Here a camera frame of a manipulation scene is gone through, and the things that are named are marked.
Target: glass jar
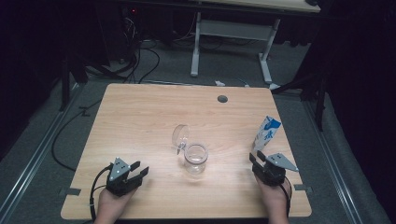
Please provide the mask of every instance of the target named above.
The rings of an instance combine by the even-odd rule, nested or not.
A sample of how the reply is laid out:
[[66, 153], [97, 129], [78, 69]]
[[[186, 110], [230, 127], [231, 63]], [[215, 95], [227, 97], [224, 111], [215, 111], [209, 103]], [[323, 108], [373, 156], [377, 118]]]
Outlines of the glass jar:
[[184, 166], [192, 175], [200, 174], [206, 168], [207, 149], [202, 144], [192, 143], [184, 150]]

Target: desk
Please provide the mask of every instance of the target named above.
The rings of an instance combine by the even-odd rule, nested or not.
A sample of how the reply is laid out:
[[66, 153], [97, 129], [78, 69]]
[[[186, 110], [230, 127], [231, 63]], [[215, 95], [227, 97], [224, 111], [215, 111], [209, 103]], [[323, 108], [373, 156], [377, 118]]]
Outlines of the desk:
[[[286, 9], [286, 10], [297, 10], [303, 12], [315, 12], [319, 13], [320, 8], [318, 6], [309, 6], [305, 0], [285, 0], [285, 1], [274, 1], [274, 0], [204, 0], [199, 1], [209, 3], [219, 3], [236, 5], [242, 7], [264, 7], [271, 9]], [[218, 35], [225, 37], [245, 38], [262, 40], [266, 42], [265, 48], [262, 53], [259, 54], [259, 60], [262, 67], [262, 75], [264, 81], [267, 84], [272, 84], [272, 78], [268, 69], [267, 57], [270, 52], [271, 46], [274, 42], [276, 31], [278, 29], [280, 19], [275, 19], [274, 24], [270, 25], [256, 25], [256, 24], [245, 24], [238, 22], [227, 22], [227, 21], [212, 21], [212, 20], [201, 20], [201, 13], [197, 13], [197, 20], [195, 25], [195, 45], [192, 54], [191, 62], [191, 76], [197, 77], [199, 70], [199, 56], [200, 56], [200, 36], [201, 35]]]
[[[228, 102], [220, 103], [219, 95]], [[81, 192], [66, 197], [62, 217], [91, 218], [92, 182], [116, 157], [129, 164], [141, 161], [137, 172], [149, 166], [122, 218], [266, 217], [248, 153], [267, 115], [280, 120], [272, 93], [263, 88], [111, 84], [71, 184]], [[189, 141], [209, 150], [202, 175], [186, 174], [183, 157], [172, 146], [178, 124], [189, 125]], [[277, 152], [295, 163], [283, 126], [264, 150]], [[106, 183], [106, 175], [97, 186]], [[302, 184], [299, 173], [287, 171], [287, 177]], [[305, 191], [294, 191], [290, 216], [310, 214]]]

